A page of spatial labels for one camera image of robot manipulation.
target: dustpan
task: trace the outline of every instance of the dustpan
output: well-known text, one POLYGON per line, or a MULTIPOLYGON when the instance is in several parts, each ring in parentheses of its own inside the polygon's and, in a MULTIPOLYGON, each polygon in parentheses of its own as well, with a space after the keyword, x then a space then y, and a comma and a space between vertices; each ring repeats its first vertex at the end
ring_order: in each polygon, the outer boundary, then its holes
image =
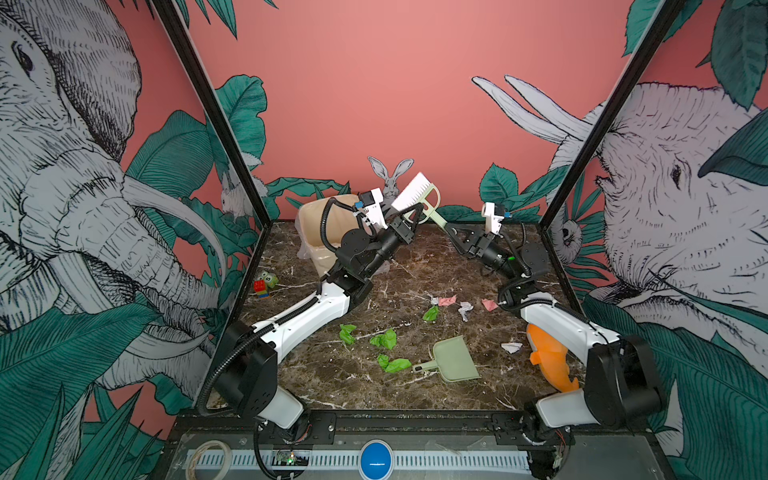
POLYGON ((432 347, 430 362, 413 366, 414 372, 437 370, 446 382, 461 382, 462 380, 479 379, 480 374, 475 368, 475 362, 469 355, 464 336, 455 336, 452 339, 440 340, 432 347))

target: rhinoceros eye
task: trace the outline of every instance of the rhinoceros eye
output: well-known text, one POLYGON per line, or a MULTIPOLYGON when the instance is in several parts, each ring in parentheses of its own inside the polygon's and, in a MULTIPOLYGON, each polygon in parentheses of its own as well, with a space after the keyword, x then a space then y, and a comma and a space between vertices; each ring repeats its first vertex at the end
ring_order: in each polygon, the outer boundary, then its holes
POLYGON ((678 190, 680 189, 681 174, 682 174, 682 171, 680 170, 680 165, 675 165, 674 167, 672 167, 672 172, 670 176, 672 177, 672 181, 674 182, 675 187, 677 187, 678 190))
POLYGON ((32 63, 32 59, 24 52, 24 48, 17 41, 14 41, 11 44, 11 50, 13 50, 13 55, 15 55, 16 60, 18 60, 18 64, 24 69, 24 73, 29 76, 29 72, 35 69, 35 64, 32 63))

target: blue round button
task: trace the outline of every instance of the blue round button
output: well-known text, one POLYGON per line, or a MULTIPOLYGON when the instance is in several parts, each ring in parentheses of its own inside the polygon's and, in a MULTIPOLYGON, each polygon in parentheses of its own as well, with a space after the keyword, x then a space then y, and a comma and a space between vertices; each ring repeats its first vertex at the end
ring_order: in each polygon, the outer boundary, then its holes
POLYGON ((392 449, 381 440, 371 440, 360 450, 360 476, 386 480, 392 474, 392 449))

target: brush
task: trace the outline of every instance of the brush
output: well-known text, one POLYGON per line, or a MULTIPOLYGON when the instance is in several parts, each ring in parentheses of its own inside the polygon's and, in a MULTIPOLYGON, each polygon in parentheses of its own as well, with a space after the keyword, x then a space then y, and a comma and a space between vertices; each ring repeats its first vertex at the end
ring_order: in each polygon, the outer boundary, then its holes
POLYGON ((408 187, 406 187, 405 190, 403 190, 392 202, 392 209, 402 212, 406 208, 418 203, 424 204, 423 213, 425 218, 420 223, 424 223, 427 219, 432 218, 432 221, 437 223, 438 227, 445 229, 445 224, 447 222, 435 210, 440 205, 440 190, 438 190, 432 182, 427 180, 427 177, 421 172, 418 172, 416 176, 413 177, 413 180, 408 184, 408 187), (432 206, 432 204, 426 200, 427 196, 433 191, 437 194, 437 204, 435 206, 432 206))

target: crumpled paper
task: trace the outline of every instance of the crumpled paper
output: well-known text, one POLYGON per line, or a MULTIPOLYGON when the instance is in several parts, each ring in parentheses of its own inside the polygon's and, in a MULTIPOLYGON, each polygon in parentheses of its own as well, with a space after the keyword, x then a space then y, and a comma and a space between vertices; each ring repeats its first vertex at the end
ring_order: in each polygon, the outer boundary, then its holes
POLYGON ((456 303, 456 295, 451 298, 439 298, 437 302, 438 306, 448 306, 453 305, 454 303, 456 303))
POLYGON ((488 300, 484 298, 482 300, 482 305, 485 307, 485 309, 489 312, 492 312, 498 308, 498 305, 493 300, 488 300))
POLYGON ((517 342, 511 342, 511 343, 502 343, 502 348, 510 353, 516 353, 518 350, 520 350, 523 347, 522 343, 517 342))
POLYGON ((462 316, 463 321, 468 322, 469 319, 467 318, 467 312, 472 310, 474 307, 470 302, 461 302, 459 305, 461 306, 458 308, 458 314, 462 316))

